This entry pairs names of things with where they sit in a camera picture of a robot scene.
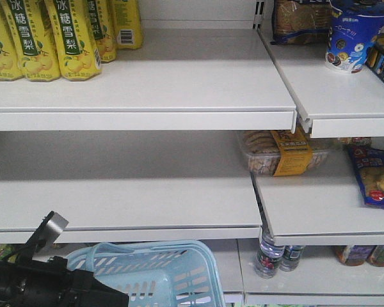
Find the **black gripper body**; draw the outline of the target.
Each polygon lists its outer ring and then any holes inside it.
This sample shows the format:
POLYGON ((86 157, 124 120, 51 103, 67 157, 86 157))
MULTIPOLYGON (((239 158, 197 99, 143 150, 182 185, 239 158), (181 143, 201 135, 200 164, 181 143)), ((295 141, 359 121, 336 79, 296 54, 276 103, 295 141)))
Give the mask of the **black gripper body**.
POLYGON ((47 262, 33 255, 49 247, 68 225, 55 211, 42 220, 32 236, 0 260, 0 306, 128 306, 129 296, 99 282, 90 271, 67 267, 55 256, 47 262))

